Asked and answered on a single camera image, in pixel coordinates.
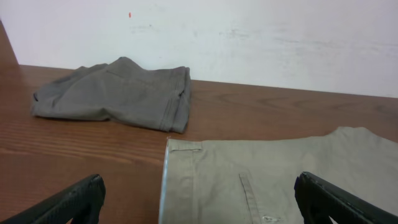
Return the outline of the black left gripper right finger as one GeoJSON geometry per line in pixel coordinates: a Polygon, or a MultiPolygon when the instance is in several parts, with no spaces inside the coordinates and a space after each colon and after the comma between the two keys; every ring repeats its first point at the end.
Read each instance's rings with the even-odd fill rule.
{"type": "Polygon", "coordinates": [[[304,224],[397,224],[397,216],[310,172],[296,178],[294,190],[304,224]]]}

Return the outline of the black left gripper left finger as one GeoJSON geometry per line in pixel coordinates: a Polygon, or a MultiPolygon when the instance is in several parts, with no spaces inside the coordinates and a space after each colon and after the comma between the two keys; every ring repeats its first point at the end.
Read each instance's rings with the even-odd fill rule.
{"type": "Polygon", "coordinates": [[[106,187],[102,176],[90,175],[4,221],[3,224],[97,224],[106,187]]]}

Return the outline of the light khaki shorts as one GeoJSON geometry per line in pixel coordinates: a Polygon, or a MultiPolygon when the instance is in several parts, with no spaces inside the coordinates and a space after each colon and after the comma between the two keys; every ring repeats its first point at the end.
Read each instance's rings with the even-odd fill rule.
{"type": "Polygon", "coordinates": [[[397,213],[397,144],[366,128],[279,141],[169,139],[160,223],[302,223],[304,171],[397,213]]]}

